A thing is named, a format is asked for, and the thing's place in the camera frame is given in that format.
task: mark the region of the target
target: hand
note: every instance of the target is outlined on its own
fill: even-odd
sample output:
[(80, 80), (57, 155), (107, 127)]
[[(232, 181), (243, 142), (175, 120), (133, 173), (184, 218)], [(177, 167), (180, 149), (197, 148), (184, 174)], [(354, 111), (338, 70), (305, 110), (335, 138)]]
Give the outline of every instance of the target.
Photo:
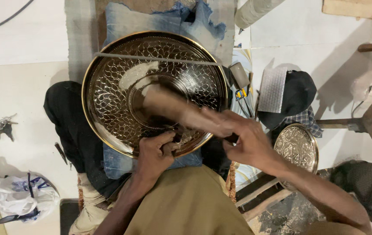
[(140, 155), (138, 157), (137, 176), (142, 180), (156, 182), (160, 175), (173, 162), (172, 151), (179, 149), (179, 144), (173, 143), (174, 131), (140, 140)]
[(223, 141), (226, 155), (230, 160), (254, 166), (264, 173), (277, 175), (278, 171), (286, 168), (285, 160), (277, 154), (260, 123), (241, 117), (226, 110), (223, 112), (234, 125), (234, 133), (239, 136), (236, 146)]

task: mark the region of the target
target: black cable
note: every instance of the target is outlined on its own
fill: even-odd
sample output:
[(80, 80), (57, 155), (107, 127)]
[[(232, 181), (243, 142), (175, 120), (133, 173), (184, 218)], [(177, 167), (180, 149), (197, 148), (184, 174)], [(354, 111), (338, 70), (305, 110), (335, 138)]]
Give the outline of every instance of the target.
[(244, 108), (242, 107), (242, 105), (241, 105), (241, 103), (240, 103), (239, 100), (237, 100), (237, 103), (240, 105), (241, 111), (244, 113), (244, 115), (245, 115), (247, 118), (250, 118), (250, 117), (248, 116), (248, 114), (244, 111)]
[(247, 101), (245, 100), (245, 97), (243, 98), (243, 100), (244, 100), (245, 105), (247, 106), (248, 114), (250, 114), (250, 118), (252, 118), (253, 115), (251, 115), (251, 111), (250, 111), (250, 108), (248, 107), (248, 104), (247, 104)]
[(28, 6), (29, 4), (31, 4), (33, 1), (34, 1), (34, 0), (29, 0), (29, 2), (25, 4), (25, 6), (23, 6), (21, 9), (19, 9), (19, 11), (17, 11), (15, 14), (13, 14), (11, 17), (7, 18), (6, 20), (0, 22), (0, 26), (1, 26), (2, 24), (5, 24), (6, 22), (10, 21), (13, 17), (17, 16), (19, 13), (21, 13), (21, 12), (22, 12), (25, 8), (27, 8), (27, 6)]
[(359, 105), (357, 105), (353, 111), (351, 112), (351, 118), (354, 118), (354, 112), (356, 111), (356, 109), (358, 109), (360, 107), (360, 105), (362, 105), (364, 103), (364, 101), (360, 102)]

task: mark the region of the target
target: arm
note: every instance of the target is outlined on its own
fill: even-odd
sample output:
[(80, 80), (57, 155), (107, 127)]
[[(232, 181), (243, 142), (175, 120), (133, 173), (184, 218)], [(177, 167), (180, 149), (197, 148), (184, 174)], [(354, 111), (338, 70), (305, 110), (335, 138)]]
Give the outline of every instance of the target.
[(293, 184), (324, 213), (328, 221), (348, 224), (366, 234), (371, 233), (365, 208), (337, 185), (287, 162), (282, 170), (273, 175)]
[(174, 161), (171, 152), (179, 148), (172, 143), (175, 133), (169, 131), (140, 141), (137, 171), (118, 194), (112, 210), (97, 228), (95, 235), (124, 234), (144, 196)]
[(267, 174), (293, 184), (327, 220), (348, 224), (371, 233), (370, 220), (364, 207), (335, 184), (321, 179), (284, 160), (271, 147), (261, 125), (231, 111), (224, 112), (234, 120), (234, 133), (239, 137), (236, 146), (224, 141), (229, 159), (259, 168)]

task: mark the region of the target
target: silver engraved plate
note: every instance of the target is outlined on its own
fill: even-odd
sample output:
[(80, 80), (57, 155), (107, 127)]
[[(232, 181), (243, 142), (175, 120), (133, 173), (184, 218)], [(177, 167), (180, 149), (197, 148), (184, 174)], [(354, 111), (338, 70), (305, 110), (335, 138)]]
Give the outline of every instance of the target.
[[(128, 35), (101, 52), (216, 62), (198, 43), (156, 31)], [(218, 111), (226, 107), (226, 83), (219, 66), (95, 57), (83, 80), (82, 103), (96, 135), (113, 149), (136, 158), (141, 138), (176, 129), (177, 123), (144, 112), (144, 94), (153, 84), (162, 84), (199, 107)], [(173, 155), (179, 157), (192, 152), (211, 136), (186, 129), (181, 148)]]
[[(318, 146), (315, 137), (302, 124), (292, 124), (280, 132), (274, 150), (285, 160), (316, 174), (318, 169)], [(280, 182), (290, 191), (296, 188), (287, 181)]]

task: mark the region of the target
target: plaid cloth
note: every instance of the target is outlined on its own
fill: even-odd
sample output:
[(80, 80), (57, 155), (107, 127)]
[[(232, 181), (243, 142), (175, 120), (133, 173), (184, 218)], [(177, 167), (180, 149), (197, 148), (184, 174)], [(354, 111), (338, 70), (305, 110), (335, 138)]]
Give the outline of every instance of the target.
[(311, 106), (297, 115), (285, 117), (285, 119), (282, 121), (282, 124), (293, 123), (300, 123), (302, 125), (305, 125), (313, 136), (315, 136), (316, 138), (322, 138), (323, 130), (316, 123), (314, 118), (314, 111), (312, 110)]

